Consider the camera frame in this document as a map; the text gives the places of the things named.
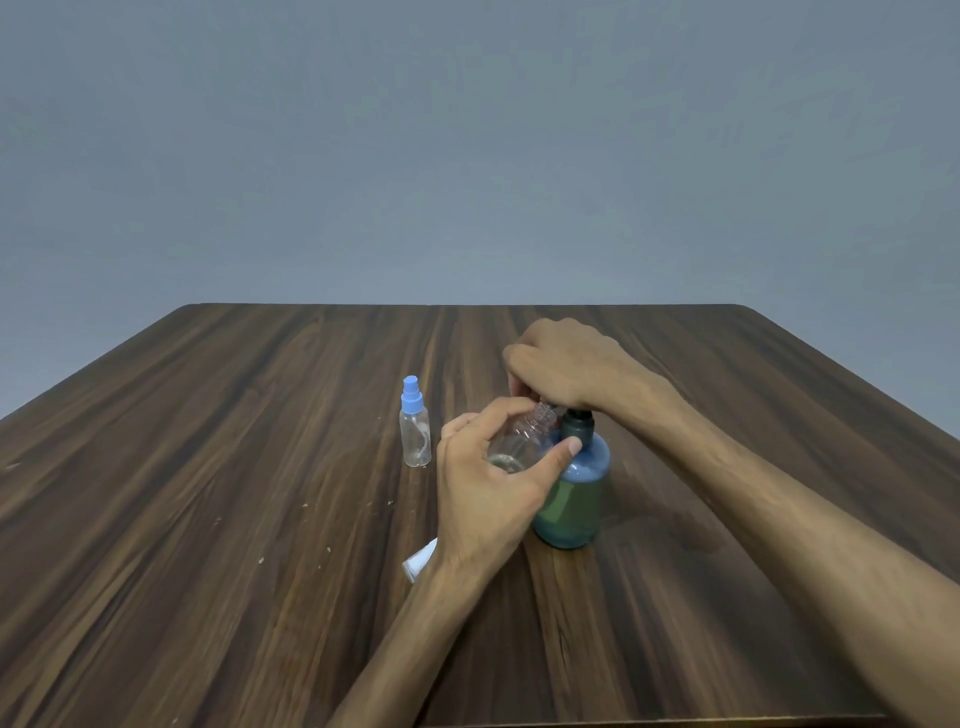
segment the hand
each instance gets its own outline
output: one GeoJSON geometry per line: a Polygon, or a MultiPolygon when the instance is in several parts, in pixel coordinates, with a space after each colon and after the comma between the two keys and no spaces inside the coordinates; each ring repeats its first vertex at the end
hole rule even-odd
{"type": "Polygon", "coordinates": [[[503,350],[514,396],[612,414],[618,390],[638,382],[650,397],[676,395],[656,375],[597,329],[573,319],[535,321],[503,350]]]}
{"type": "Polygon", "coordinates": [[[500,398],[479,414],[461,415],[441,431],[435,555],[441,568],[489,581],[514,553],[551,486],[580,451],[580,440],[569,437],[523,473],[507,474],[488,463],[491,438],[509,418],[534,406],[527,398],[500,398]]]}

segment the gray wall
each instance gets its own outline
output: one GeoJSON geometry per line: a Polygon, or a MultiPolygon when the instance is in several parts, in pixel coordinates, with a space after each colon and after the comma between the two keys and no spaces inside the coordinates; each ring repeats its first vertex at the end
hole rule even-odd
{"type": "Polygon", "coordinates": [[[10,0],[0,415],[190,302],[739,302],[960,435],[958,39],[955,0],[10,0]]]}

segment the green bottle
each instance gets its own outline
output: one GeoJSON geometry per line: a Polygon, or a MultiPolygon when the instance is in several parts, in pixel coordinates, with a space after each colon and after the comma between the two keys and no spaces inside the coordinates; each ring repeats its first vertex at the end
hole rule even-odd
{"type": "Polygon", "coordinates": [[[568,409],[554,442],[574,435],[583,448],[553,484],[534,518],[534,531],[556,548],[579,548],[600,528],[600,506],[610,475],[610,448],[593,432],[593,413],[568,409]]]}

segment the blue spray nozzle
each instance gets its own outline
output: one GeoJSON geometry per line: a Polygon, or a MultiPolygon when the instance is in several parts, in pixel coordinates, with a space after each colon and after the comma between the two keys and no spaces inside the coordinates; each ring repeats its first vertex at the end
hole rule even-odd
{"type": "Polygon", "coordinates": [[[423,394],[420,393],[420,382],[415,376],[406,376],[403,379],[400,409],[407,415],[416,415],[423,411],[423,394]]]}

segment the wooden table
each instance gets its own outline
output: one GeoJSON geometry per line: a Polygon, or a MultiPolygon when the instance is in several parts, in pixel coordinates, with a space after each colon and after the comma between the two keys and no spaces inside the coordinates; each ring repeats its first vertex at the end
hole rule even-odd
{"type": "MultiPolygon", "coordinates": [[[[960,443],[750,309],[190,305],[0,422],[0,726],[322,726],[436,534],[434,465],[400,458],[401,379],[421,377],[436,436],[505,392],[500,350],[539,316],[615,336],[960,579],[960,443]]],[[[595,543],[524,542],[423,724],[874,724],[703,503],[597,427],[595,543]]]]}

